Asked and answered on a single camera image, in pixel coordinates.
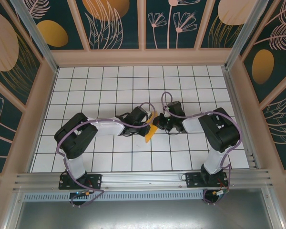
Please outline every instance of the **yellow sponge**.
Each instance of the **yellow sponge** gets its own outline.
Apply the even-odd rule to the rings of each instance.
[[[149,122],[154,116],[154,113],[152,112],[152,116],[150,117],[150,119],[148,119],[147,122]],[[154,135],[154,133],[156,133],[158,127],[156,127],[155,125],[153,125],[152,123],[149,124],[151,126],[151,129],[149,130],[148,134],[145,135],[145,142],[148,143],[149,140],[152,138],[152,136]]]

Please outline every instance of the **enclosure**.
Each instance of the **enclosure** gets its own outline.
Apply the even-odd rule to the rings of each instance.
[[[205,131],[158,128],[94,137],[83,166],[105,192],[72,208],[55,133],[77,113],[163,113],[164,92],[240,127],[225,198],[183,179]],[[44,227],[285,229],[286,0],[0,0],[0,228]]]

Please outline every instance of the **mounting plate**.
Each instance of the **mounting plate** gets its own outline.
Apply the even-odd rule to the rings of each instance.
[[[206,184],[201,178],[200,172],[185,173],[184,175],[187,187],[220,187],[219,181]],[[218,178],[226,187],[228,186],[227,174],[225,172],[220,173]]]
[[[95,189],[101,189],[102,175],[101,174],[89,174],[86,177],[84,185]],[[60,175],[59,190],[85,190],[81,186],[77,185],[69,176],[69,174]]]

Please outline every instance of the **gold circle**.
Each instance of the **gold circle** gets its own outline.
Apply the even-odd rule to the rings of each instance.
[[[270,51],[262,49],[258,51],[253,59],[252,77],[258,84],[265,83],[273,71],[275,60]]]
[[[86,10],[95,18],[101,21],[113,21],[114,17],[110,17],[110,9],[118,11],[120,18],[123,17],[129,9],[129,0],[82,0]]]
[[[9,21],[0,14],[0,71],[11,70],[18,60],[18,53],[17,34]]]
[[[37,27],[47,44],[62,47],[68,43],[68,34],[60,24],[51,20],[44,20],[39,22]]]
[[[226,25],[242,25],[250,15],[256,0],[221,0],[218,17]]]

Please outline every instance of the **white grid mat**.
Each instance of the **white grid mat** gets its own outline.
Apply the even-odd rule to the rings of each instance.
[[[183,104],[186,115],[223,107],[235,120],[220,66],[60,68],[31,172],[64,171],[54,134],[76,113],[111,118],[147,101],[160,113],[165,90]],[[88,172],[192,170],[200,169],[208,149],[204,133],[167,135],[158,129],[147,144],[139,135],[95,138],[83,158]],[[226,165],[229,160],[232,169],[249,168],[242,144]]]

